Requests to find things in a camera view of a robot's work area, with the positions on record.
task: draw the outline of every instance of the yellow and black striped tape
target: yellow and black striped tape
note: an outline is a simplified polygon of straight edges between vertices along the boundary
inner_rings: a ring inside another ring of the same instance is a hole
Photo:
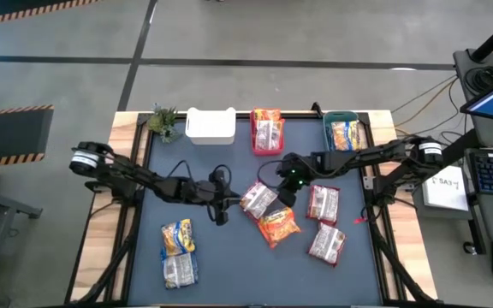
[[[55,109],[54,105],[42,105],[42,106],[29,106],[29,107],[20,107],[20,108],[11,108],[8,110],[0,110],[0,115],[15,113],[15,112],[28,112],[35,110],[53,110]]]
[[[30,153],[22,155],[13,155],[11,157],[0,157],[0,166],[15,163],[33,163],[42,160],[45,157],[44,153]]]
[[[22,10],[19,12],[14,12],[14,13],[8,13],[5,15],[0,15],[0,22],[3,21],[13,21],[17,20],[20,18],[25,18],[29,16],[35,16],[35,15],[41,15],[44,13],[50,13],[54,11],[58,11],[60,9],[69,9],[73,8],[76,6],[81,6],[81,5],[86,5],[90,3],[95,3],[101,0],[73,0],[73,1],[67,1],[64,3],[58,3],[58,4],[52,4],[52,5],[47,5],[41,8],[35,8],[35,9],[27,9],[27,10]]]

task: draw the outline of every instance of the red basket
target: red basket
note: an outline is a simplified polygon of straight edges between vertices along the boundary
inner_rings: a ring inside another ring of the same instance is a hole
[[[279,140],[279,148],[275,150],[256,150],[256,121],[254,121],[254,110],[250,112],[250,138],[252,150],[256,156],[272,156],[279,155],[284,150],[284,129],[282,130],[281,139]]]

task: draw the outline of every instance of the wooden edge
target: wooden edge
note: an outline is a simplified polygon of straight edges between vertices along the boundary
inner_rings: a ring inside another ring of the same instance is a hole
[[[87,0],[85,2],[80,1],[79,5],[95,3],[98,1],[101,1],[101,0]],[[50,12],[54,12],[54,11],[61,10],[61,9],[73,8],[73,7],[79,6],[79,5],[77,3],[77,0],[72,0],[72,1],[54,4],[52,6],[48,5],[47,7],[25,9],[25,10],[13,12],[13,13],[7,13],[7,14],[0,15],[0,22],[18,20],[18,19],[21,19],[24,17],[41,15],[44,13],[50,13]]]
[[[314,113],[314,111],[305,111],[305,110],[284,110],[288,113]],[[249,113],[250,111],[236,111],[237,114]],[[374,138],[375,145],[381,145],[389,142],[392,139],[396,139],[395,127],[393,125],[393,119],[391,117],[391,113],[388,110],[361,110],[357,112],[365,112],[369,114],[370,122],[371,122],[371,131],[372,136]],[[116,153],[122,155],[130,155],[130,151],[132,148],[132,140],[134,138],[134,130],[136,128],[136,120],[138,118],[138,114],[140,113],[150,113],[150,111],[123,111],[117,112],[113,121],[113,126],[111,128],[110,134],[110,142],[109,144],[114,149]],[[180,111],[179,114],[186,114],[186,111]],[[145,151],[145,138],[146,133],[142,135],[143,142],[140,143],[139,148],[139,157],[143,157]],[[394,168],[396,168],[397,163],[383,163],[380,165],[380,170],[383,175],[388,174]],[[412,202],[412,196],[409,193],[399,192],[399,198],[403,198],[406,201]],[[104,198],[96,197],[93,204],[93,209],[95,207],[101,206],[104,203]],[[419,228],[418,218],[416,216],[416,212],[413,208],[401,204],[395,203],[389,207],[389,215],[391,219],[391,223],[393,225],[393,232],[395,237],[395,244],[397,246],[397,251],[399,254],[399,259],[410,273],[412,278],[420,285],[420,287],[433,298],[437,297],[437,291],[435,289],[435,284],[433,281],[433,277],[431,274],[431,268],[429,265],[429,260],[427,259],[427,254],[425,252],[425,245],[423,241],[423,237],[421,234],[421,229]],[[85,244],[83,245],[83,252],[81,254],[80,259],[80,267],[78,268],[78,273],[75,279],[74,290],[72,293],[72,299],[78,299],[82,295],[84,295],[90,286],[98,279],[99,274],[102,273],[107,262],[105,264],[100,264],[100,255],[95,255],[90,252],[88,245],[96,246],[96,239],[89,239],[89,236],[96,234],[96,230],[91,232],[91,225],[93,225],[93,229],[95,229],[96,220],[99,218],[94,217],[92,219],[92,223],[89,224],[89,228],[87,230],[87,235],[85,238]],[[378,222],[378,226],[382,233],[384,233],[383,225],[380,221]],[[88,265],[82,266],[83,263],[88,264],[88,258],[92,258],[96,260],[97,268],[89,268]],[[389,262],[383,257],[384,269],[386,273],[387,282],[389,285],[389,291],[392,298],[397,298],[397,293],[395,289],[395,281],[393,276],[393,270],[390,267]],[[408,293],[408,298],[413,299],[412,295]]]

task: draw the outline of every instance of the desk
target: desk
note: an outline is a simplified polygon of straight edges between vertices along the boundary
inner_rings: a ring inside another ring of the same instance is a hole
[[[370,118],[370,133],[375,145],[381,145],[396,138],[393,121],[388,110],[364,112]],[[138,117],[138,112],[119,112],[116,114],[109,144],[117,153],[130,156]],[[141,163],[144,160],[147,133],[142,132],[141,138],[137,163]],[[396,163],[384,163],[379,166],[379,169],[382,174],[386,175],[396,166]],[[399,193],[397,197],[412,200],[408,193]],[[93,200],[92,210],[108,204],[109,200],[110,195],[108,193],[97,194]],[[106,211],[100,212],[88,223],[78,254],[76,268],[70,282],[67,300],[79,299],[84,295],[110,261],[116,237],[116,226],[120,223],[119,213],[123,211],[130,214],[134,212],[134,208],[121,209],[118,205],[111,206]],[[121,222],[121,224],[130,224],[131,216],[127,215],[127,220]],[[401,203],[392,204],[389,207],[389,219],[392,228],[388,228],[388,230],[392,230],[400,260],[424,291],[435,298],[437,294],[414,209]],[[382,233],[384,233],[383,222],[378,222],[378,226],[381,226]],[[119,298],[121,295],[125,263],[126,261],[124,260],[120,270],[118,270],[113,299]],[[384,275],[389,287],[389,297],[396,299],[398,298],[399,290],[395,287],[393,272],[385,261],[383,262],[383,267],[385,268]]]

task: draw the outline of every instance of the wooden table frame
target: wooden table frame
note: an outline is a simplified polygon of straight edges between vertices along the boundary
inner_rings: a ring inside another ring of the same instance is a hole
[[[364,147],[381,145],[396,139],[395,127],[388,110],[358,112],[360,121],[364,123],[361,128],[365,131],[361,136],[366,136],[361,140]],[[313,118],[316,116],[312,111],[283,111],[282,113],[289,117]],[[148,142],[151,140],[151,133],[147,132],[145,123],[150,114],[147,112],[117,112],[109,140],[109,145],[116,153],[131,157],[136,163],[145,166],[151,145],[151,142]],[[238,112],[238,117],[244,115],[247,115],[247,112]],[[185,117],[185,113],[180,113],[179,117]],[[397,163],[382,163],[361,171],[363,175],[380,173],[386,175],[397,165]],[[398,192],[397,197],[412,202],[410,193]],[[94,196],[91,211],[108,204],[110,199],[109,192],[97,193]],[[80,299],[97,281],[123,238],[130,232],[131,226],[134,225],[133,221],[138,220],[140,223],[141,202],[140,207],[137,206],[136,209],[115,204],[93,217],[90,222],[87,220],[66,302]],[[437,292],[415,210],[405,204],[392,204],[389,208],[383,209],[377,225],[412,278],[425,293],[436,298]],[[385,256],[378,250],[375,252],[377,252],[374,257],[377,264],[378,286],[382,299],[413,299],[398,281],[398,276],[391,269]],[[134,248],[123,259],[112,279],[110,286],[113,292],[104,291],[98,301],[116,300],[120,304],[126,304],[133,259]]]

